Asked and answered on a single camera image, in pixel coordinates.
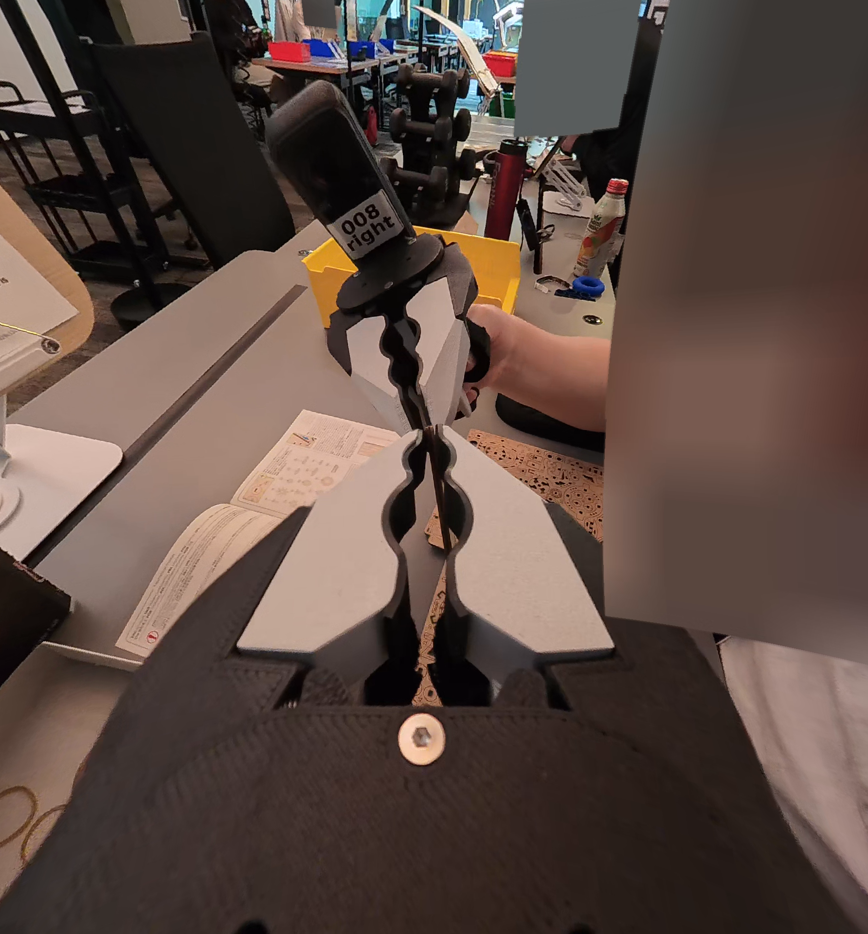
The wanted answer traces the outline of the pile of rubber bands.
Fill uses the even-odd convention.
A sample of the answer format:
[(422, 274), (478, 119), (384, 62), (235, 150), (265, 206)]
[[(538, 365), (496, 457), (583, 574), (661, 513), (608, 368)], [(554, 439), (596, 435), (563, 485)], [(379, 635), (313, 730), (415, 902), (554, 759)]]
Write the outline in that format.
[(13, 785), (0, 790), (0, 804), (11, 799), (18, 799), (22, 803), (24, 817), (14, 828), (0, 836), (0, 850), (18, 842), (19, 865), (24, 869), (47, 833), (65, 812), (68, 802), (43, 810), (38, 796), (25, 785)]

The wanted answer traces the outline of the dark grey partition panel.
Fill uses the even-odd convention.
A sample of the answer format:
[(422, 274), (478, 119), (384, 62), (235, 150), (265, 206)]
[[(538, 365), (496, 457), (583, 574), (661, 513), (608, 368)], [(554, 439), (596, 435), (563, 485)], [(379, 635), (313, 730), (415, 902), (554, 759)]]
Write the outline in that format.
[(276, 251), (295, 235), (286, 198), (207, 33), (90, 50), (113, 102), (216, 269), (247, 251)]

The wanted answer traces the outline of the white folding stand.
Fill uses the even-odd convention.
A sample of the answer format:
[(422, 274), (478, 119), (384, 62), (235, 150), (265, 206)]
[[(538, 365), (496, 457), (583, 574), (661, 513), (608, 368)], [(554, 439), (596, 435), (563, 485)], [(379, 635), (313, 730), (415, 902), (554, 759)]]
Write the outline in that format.
[(550, 204), (562, 208), (564, 213), (580, 216), (589, 197), (584, 184), (554, 156), (545, 161), (539, 174), (545, 185), (553, 189)]

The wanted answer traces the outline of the black wrist rest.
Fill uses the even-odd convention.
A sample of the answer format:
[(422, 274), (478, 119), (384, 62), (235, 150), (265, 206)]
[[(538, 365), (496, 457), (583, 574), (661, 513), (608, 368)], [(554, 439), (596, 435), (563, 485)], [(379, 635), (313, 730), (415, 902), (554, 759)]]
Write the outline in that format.
[(570, 426), (537, 409), (517, 403), (499, 393), (495, 400), (497, 416), (510, 427), (523, 433), (573, 448), (604, 453), (606, 435), (603, 431), (587, 431)]

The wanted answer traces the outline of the person's white shirt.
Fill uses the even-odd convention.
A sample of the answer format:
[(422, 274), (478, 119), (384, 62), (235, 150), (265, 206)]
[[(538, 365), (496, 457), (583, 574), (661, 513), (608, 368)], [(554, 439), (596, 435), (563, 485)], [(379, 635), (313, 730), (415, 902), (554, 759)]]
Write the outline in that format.
[(719, 655), (780, 810), (868, 932), (868, 665), (738, 637)]

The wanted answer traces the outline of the black dumbbell rack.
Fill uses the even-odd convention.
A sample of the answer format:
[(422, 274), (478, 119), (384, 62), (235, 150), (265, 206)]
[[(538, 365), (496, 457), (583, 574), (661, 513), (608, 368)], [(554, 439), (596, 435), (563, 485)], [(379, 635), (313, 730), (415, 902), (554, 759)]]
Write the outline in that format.
[(469, 110), (455, 110), (461, 92), (470, 87), (467, 69), (429, 73), (422, 66), (402, 64), (398, 89), (409, 108), (397, 108), (390, 116), (389, 131), (400, 144), (402, 163), (390, 157), (380, 160), (394, 192), (413, 224), (451, 230), (466, 213), (470, 195), (461, 183), (480, 174), (475, 149), (464, 146), (470, 136)]

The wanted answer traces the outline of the red metal bottle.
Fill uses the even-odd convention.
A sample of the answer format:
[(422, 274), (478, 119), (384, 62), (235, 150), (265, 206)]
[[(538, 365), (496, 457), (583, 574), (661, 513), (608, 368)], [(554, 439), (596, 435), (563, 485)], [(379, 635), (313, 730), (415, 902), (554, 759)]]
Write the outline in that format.
[(491, 192), (485, 237), (508, 240), (512, 219), (520, 199), (526, 168), (527, 144), (517, 138), (504, 139), (491, 154)]

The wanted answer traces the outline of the paper instruction booklet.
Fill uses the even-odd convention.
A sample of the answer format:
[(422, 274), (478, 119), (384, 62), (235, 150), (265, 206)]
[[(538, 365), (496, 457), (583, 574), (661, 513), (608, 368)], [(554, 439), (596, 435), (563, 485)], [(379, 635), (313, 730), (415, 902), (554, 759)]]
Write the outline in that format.
[(180, 534), (116, 648), (147, 658), (214, 580), (298, 508), (313, 505), (397, 437), (391, 430), (301, 411), (232, 498), (206, 509)]

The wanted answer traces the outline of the white cardboard tray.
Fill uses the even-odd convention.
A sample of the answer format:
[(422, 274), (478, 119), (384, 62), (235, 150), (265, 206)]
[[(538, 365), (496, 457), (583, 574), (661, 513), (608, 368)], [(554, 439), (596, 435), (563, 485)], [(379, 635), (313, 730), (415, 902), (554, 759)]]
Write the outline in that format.
[[(0, 790), (25, 785), (44, 810), (67, 801), (79, 768), (131, 673), (37, 648), (0, 689)], [(24, 817), (0, 804), (0, 836)], [(22, 868), (18, 842), (0, 850), (0, 898)]]

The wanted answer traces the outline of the black model kit box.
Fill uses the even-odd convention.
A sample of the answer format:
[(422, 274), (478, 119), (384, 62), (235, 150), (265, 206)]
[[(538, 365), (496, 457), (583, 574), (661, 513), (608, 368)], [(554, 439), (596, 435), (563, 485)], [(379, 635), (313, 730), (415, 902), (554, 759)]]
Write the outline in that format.
[(0, 687), (73, 606), (70, 595), (0, 548)]

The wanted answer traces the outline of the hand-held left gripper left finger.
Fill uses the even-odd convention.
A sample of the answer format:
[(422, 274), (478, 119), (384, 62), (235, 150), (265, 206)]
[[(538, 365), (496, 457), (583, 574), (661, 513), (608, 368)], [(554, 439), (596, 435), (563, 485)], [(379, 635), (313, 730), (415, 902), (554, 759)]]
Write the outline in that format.
[(368, 704), (410, 704), (420, 683), (401, 540), (416, 521), (428, 450), (410, 431), (307, 510), (240, 636), (241, 655), (364, 682)]

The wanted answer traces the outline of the yellow plastic bin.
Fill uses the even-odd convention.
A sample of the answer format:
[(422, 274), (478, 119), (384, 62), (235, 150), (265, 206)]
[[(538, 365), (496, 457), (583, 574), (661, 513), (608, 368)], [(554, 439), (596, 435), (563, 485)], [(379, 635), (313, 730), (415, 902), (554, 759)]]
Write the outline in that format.
[[(514, 313), (521, 281), (520, 248), (509, 241), (478, 235), (454, 231), (441, 231), (440, 234), (445, 244), (458, 244), (470, 262), (479, 289), (477, 302), (501, 307), (508, 314)], [(325, 240), (301, 263), (308, 271), (311, 290), (324, 330), (327, 330), (330, 316), (337, 309), (338, 292), (357, 268), (333, 238)]]

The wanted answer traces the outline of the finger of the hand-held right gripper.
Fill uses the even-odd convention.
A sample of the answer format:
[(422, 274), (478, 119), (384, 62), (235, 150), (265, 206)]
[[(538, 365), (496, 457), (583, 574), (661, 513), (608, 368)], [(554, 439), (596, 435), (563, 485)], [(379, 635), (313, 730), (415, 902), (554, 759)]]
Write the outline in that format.
[(394, 425), (451, 424), (463, 407), (467, 330), (447, 281), (423, 286), (408, 301), (394, 338)]
[(422, 389), (426, 366), (433, 361), (432, 337), (433, 331), (409, 316), (398, 321), (367, 317), (346, 333), (351, 379), (394, 431), (434, 424)]

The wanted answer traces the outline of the clear drink bottle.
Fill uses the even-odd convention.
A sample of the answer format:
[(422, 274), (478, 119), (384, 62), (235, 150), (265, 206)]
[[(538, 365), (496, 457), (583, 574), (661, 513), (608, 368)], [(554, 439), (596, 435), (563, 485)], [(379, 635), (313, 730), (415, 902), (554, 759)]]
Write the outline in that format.
[(580, 242), (572, 270), (574, 278), (602, 278), (610, 258), (621, 243), (620, 230), (626, 216), (628, 187), (627, 180), (611, 179), (606, 191), (596, 202)]

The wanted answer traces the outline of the person's right hand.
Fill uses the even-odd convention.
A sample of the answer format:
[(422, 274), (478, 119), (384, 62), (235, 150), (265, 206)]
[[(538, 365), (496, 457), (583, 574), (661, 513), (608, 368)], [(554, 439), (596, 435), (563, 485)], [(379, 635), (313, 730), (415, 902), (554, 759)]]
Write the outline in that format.
[(552, 414), (557, 335), (520, 321), (494, 305), (472, 305), (467, 321), (484, 329), (490, 340), (487, 375), (464, 382), (470, 406), (475, 406), (481, 389), (492, 389), (516, 403)]

